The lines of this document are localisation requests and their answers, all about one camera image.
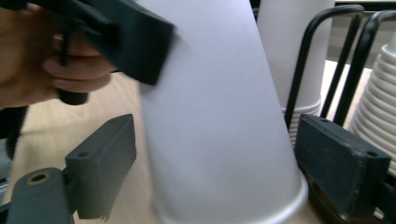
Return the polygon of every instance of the finger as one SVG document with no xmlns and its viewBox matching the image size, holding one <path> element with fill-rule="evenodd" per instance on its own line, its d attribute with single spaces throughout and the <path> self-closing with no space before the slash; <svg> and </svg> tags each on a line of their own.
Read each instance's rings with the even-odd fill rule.
<svg viewBox="0 0 396 224">
<path fill-rule="evenodd" d="M 62 43 L 63 43 L 63 35 L 56 34 L 53 37 L 53 48 L 58 51 L 62 51 Z M 67 49 L 68 55 L 71 56 L 82 56 L 82 57 L 89 57 L 89 56 L 99 56 L 100 53 L 89 45 L 84 40 L 84 34 L 77 33 L 70 35 L 70 43 Z"/>
<path fill-rule="evenodd" d="M 52 81 L 52 85 L 61 90 L 72 91 L 72 92 L 90 92 L 96 91 L 103 88 L 111 80 L 111 75 L 108 74 L 103 77 L 91 80 L 72 80 L 55 78 Z"/>
<path fill-rule="evenodd" d="M 89 80 L 107 75 L 116 67 L 102 56 L 69 57 L 66 67 L 62 66 L 58 57 L 51 57 L 44 61 L 44 70 L 55 77 Z"/>
</svg>

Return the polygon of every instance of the table surface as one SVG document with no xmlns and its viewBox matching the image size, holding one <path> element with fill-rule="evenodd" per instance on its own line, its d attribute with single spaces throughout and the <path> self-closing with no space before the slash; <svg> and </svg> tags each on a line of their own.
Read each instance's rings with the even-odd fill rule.
<svg viewBox="0 0 396 224">
<path fill-rule="evenodd" d="M 10 175 L 4 203 L 9 202 L 12 186 L 22 176 L 47 167 L 63 169 L 64 157 L 107 120 L 124 114 L 134 115 L 137 160 L 129 172 L 114 204 L 108 224 L 159 223 L 150 207 L 151 181 L 147 145 L 139 103 L 138 85 L 122 74 L 113 74 L 112 82 L 90 94 L 85 105 L 65 105 L 58 100 L 32 105 Z M 76 223 L 104 223 L 79 220 Z M 309 203 L 287 223 L 323 223 Z"/>
</svg>

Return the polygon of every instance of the black handle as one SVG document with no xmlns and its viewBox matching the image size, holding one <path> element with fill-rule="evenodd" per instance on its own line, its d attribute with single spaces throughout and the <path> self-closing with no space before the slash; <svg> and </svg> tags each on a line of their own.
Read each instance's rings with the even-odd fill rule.
<svg viewBox="0 0 396 224">
<path fill-rule="evenodd" d="M 61 65 L 67 66 L 67 48 L 69 46 L 69 38 L 70 34 L 68 32 L 64 32 L 64 40 L 62 43 L 62 52 L 61 52 Z M 72 92 L 72 91 L 64 91 L 59 90 L 59 99 L 67 105 L 83 105 L 88 101 L 88 93 L 87 92 Z"/>
</svg>

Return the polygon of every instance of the stacked paper cup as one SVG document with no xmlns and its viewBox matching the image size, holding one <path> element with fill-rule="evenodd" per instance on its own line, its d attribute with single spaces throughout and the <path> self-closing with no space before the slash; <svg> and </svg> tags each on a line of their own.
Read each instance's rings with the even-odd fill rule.
<svg viewBox="0 0 396 224">
<path fill-rule="evenodd" d="M 333 6 L 334 0 L 262 0 L 261 2 L 257 25 L 283 112 L 289 100 L 291 82 L 305 29 L 320 11 Z M 290 124 L 289 133 L 292 143 L 297 134 L 300 115 L 317 115 L 320 110 L 320 89 L 330 30 L 331 21 L 328 20 L 318 27 L 313 36 Z"/>
<path fill-rule="evenodd" d="M 386 151 L 396 175 L 396 33 L 376 58 L 349 130 Z"/>
</svg>

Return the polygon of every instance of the human hand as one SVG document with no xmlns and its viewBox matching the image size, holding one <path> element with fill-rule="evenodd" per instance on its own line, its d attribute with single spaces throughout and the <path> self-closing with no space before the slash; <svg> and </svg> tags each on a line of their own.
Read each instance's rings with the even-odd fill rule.
<svg viewBox="0 0 396 224">
<path fill-rule="evenodd" d="M 0 8 L 0 109 L 58 98 L 56 89 L 89 92 L 109 82 L 115 66 L 82 34 L 71 36 L 69 63 L 60 65 L 62 39 L 53 21 L 41 7 Z"/>
</svg>

